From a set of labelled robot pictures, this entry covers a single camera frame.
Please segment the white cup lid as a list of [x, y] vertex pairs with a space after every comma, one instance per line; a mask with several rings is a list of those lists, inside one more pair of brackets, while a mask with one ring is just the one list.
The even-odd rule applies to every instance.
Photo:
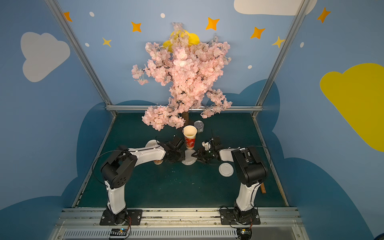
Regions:
[[145, 148], [155, 149], [160, 147], [159, 142], [157, 140], [150, 140], [147, 142]]
[[231, 177], [234, 174], [234, 168], [229, 163], [222, 163], [219, 166], [219, 173], [223, 177]]

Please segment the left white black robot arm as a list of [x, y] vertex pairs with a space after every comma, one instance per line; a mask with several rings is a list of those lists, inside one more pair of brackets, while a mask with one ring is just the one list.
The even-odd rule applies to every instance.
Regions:
[[131, 178], [135, 167], [154, 161], [182, 161], [185, 153], [182, 147], [185, 141], [174, 136], [171, 141], [150, 140], [143, 148], [119, 146], [101, 166], [101, 183], [107, 189], [107, 213], [123, 220], [126, 213], [125, 185]]

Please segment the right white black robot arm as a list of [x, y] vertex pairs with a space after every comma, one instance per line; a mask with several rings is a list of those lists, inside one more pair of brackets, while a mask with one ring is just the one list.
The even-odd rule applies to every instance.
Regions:
[[269, 173], [269, 169], [259, 154], [259, 149], [264, 148], [264, 146], [250, 146], [225, 149], [220, 138], [214, 137], [208, 142], [203, 142], [202, 147], [191, 154], [192, 157], [205, 164], [210, 163], [213, 159], [233, 163], [236, 175], [241, 182], [239, 195], [234, 205], [234, 215], [237, 221], [240, 221], [241, 218], [252, 219], [258, 216], [255, 197]]

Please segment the pink cherry blossom tree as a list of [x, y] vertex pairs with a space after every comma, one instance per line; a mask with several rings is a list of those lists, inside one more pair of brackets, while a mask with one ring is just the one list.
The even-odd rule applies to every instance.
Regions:
[[231, 46], [214, 37], [210, 42], [193, 43], [181, 23], [174, 23], [174, 32], [163, 44], [146, 43], [150, 59], [144, 68], [133, 66], [132, 76], [140, 84], [153, 78], [161, 86], [170, 86], [169, 102], [165, 106], [148, 107], [142, 121], [160, 131], [164, 126], [179, 129], [187, 124], [183, 114], [202, 107], [201, 117], [206, 119], [229, 109], [228, 101], [214, 83], [224, 74], [231, 62], [227, 57]]

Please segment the right circuit board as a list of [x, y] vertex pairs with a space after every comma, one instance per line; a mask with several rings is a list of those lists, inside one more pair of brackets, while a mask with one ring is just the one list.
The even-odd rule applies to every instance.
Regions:
[[237, 228], [237, 240], [250, 240], [252, 238], [252, 229]]

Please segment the circuit board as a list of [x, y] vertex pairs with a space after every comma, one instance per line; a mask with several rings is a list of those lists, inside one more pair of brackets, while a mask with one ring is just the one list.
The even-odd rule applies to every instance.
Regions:
[[252, 229], [237, 228], [237, 240], [250, 240], [252, 238]]
[[124, 240], [128, 237], [129, 230], [127, 228], [114, 228], [110, 230], [110, 240]]

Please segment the left circuit board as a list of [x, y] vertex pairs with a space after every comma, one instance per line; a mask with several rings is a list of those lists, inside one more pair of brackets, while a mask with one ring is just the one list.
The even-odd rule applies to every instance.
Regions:
[[128, 237], [129, 230], [127, 228], [114, 228], [110, 230], [110, 240], [124, 240]]

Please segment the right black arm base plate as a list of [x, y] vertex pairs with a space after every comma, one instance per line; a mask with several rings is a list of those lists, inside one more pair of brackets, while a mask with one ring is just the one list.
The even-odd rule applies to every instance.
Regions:
[[219, 209], [220, 220], [222, 225], [260, 225], [260, 215], [257, 209], [253, 208], [248, 211], [240, 211], [239, 209]]

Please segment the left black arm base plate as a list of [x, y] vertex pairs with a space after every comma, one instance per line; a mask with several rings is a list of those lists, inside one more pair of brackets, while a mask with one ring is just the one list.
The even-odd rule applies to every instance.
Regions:
[[122, 210], [118, 214], [106, 209], [101, 217], [100, 226], [139, 226], [142, 214], [143, 211], [138, 209]]

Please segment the aluminium front rail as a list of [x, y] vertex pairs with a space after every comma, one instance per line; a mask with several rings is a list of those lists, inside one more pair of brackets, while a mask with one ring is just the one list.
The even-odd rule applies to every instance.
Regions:
[[114, 228], [127, 228], [125, 240], [236, 240], [237, 228], [252, 229], [251, 240], [307, 240], [296, 208], [259, 208], [260, 225], [222, 225], [222, 208], [143, 208], [139, 226], [100, 226], [101, 208], [64, 209], [51, 240], [109, 240]]

